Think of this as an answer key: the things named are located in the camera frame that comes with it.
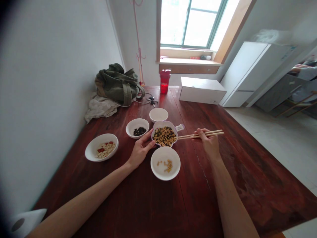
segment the empty white bowl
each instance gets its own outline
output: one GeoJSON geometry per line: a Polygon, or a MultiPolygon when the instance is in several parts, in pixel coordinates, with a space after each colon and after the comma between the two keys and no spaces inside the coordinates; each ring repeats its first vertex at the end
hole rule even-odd
{"type": "Polygon", "coordinates": [[[127,126],[125,128],[125,131],[128,134],[128,136],[130,136],[131,138],[140,139],[145,133],[140,135],[140,136],[134,136],[133,135],[134,129],[138,129],[139,127],[145,128],[146,129],[145,133],[147,133],[149,131],[150,125],[149,125],[147,120],[144,120],[142,118],[137,118],[137,119],[134,119],[134,120],[130,121],[127,124],[127,126]]]}
{"type": "Polygon", "coordinates": [[[151,169],[153,174],[160,180],[171,180],[178,175],[181,168],[181,160],[176,151],[170,147],[161,147],[154,151],[151,158],[151,169]],[[172,169],[170,172],[164,171],[167,166],[164,165],[164,161],[167,164],[167,160],[172,161],[172,169]]]}
{"type": "Polygon", "coordinates": [[[150,119],[153,123],[165,121],[168,118],[168,112],[163,108],[154,108],[150,111],[150,119]]]}
{"type": "Polygon", "coordinates": [[[103,134],[100,135],[98,137],[96,137],[95,139],[93,139],[86,147],[85,150],[85,156],[88,160],[93,161],[93,162],[101,162],[101,161],[105,161],[110,159],[117,151],[119,147],[119,141],[118,138],[114,135],[114,134],[103,134]],[[109,143],[109,142],[113,142],[116,144],[115,149],[105,158],[96,158],[97,155],[97,149],[100,146],[100,144],[103,143],[109,143]]]}

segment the white box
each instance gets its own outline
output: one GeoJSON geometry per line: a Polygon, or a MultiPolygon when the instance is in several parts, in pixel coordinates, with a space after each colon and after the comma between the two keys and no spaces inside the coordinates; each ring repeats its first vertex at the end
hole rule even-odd
{"type": "Polygon", "coordinates": [[[218,104],[227,92],[217,80],[181,77],[181,81],[181,101],[218,104]]]}

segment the person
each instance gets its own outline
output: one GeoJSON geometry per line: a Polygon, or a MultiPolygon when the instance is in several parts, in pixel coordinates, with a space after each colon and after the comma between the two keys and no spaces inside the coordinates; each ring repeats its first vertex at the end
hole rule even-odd
{"type": "MultiPolygon", "coordinates": [[[[155,147],[155,141],[148,141],[152,131],[153,129],[135,142],[132,154],[123,166],[57,209],[27,237],[50,238],[71,237],[74,235],[109,194],[133,170],[138,168],[148,151],[155,147]]],[[[204,132],[208,131],[207,129],[197,129],[194,134],[198,134],[200,139],[192,140],[203,143],[204,150],[212,166],[224,237],[259,237],[221,159],[218,137],[207,137],[204,132]]]]}
{"type": "Polygon", "coordinates": [[[292,94],[290,99],[294,102],[310,102],[317,99],[317,95],[312,95],[312,91],[317,91],[317,67],[311,67],[307,65],[297,64],[291,69],[291,72],[298,74],[298,78],[310,81],[303,87],[300,87],[296,92],[292,94]]]}

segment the person's left hand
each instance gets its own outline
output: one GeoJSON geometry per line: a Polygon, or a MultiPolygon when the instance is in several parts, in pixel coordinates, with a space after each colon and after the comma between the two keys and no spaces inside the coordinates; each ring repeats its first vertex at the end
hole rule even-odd
{"type": "Polygon", "coordinates": [[[139,165],[145,159],[146,154],[150,149],[155,147],[155,141],[148,141],[149,137],[152,134],[153,129],[147,132],[144,136],[142,136],[139,140],[135,142],[133,147],[133,151],[131,153],[130,158],[127,163],[129,163],[133,169],[139,167],[139,165]]]}

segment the bowl of soybeans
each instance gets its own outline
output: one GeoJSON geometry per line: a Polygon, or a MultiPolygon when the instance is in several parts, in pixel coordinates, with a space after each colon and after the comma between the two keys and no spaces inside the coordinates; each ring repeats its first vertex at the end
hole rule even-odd
{"type": "Polygon", "coordinates": [[[114,134],[103,134],[93,139],[86,147],[85,156],[93,162],[110,159],[119,147],[118,138],[114,134]]]}
{"type": "Polygon", "coordinates": [[[151,157],[151,169],[160,180],[168,181],[175,178],[181,168],[181,160],[175,150],[164,146],[154,151],[151,157]]]}

